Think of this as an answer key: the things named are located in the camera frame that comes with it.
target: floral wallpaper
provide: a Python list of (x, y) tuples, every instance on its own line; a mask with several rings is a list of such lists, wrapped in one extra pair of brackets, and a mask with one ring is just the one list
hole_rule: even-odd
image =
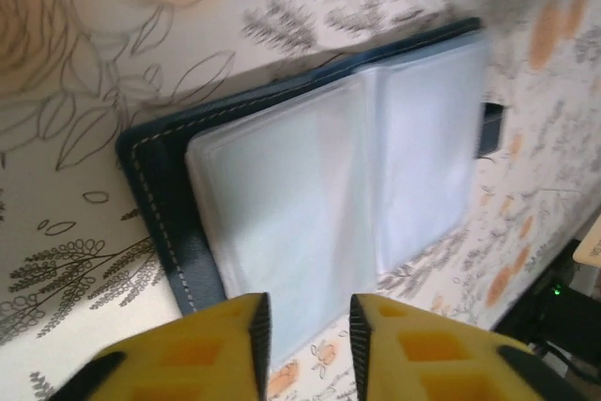
[[(470, 15), (493, 42), (501, 148), (478, 161), (465, 221), (378, 292), (490, 328), (601, 202), (600, 6), (0, 0), (0, 388), (46, 399), (101, 347), (178, 317), (121, 131)], [(269, 398), (356, 399), (346, 324), (273, 368)]]

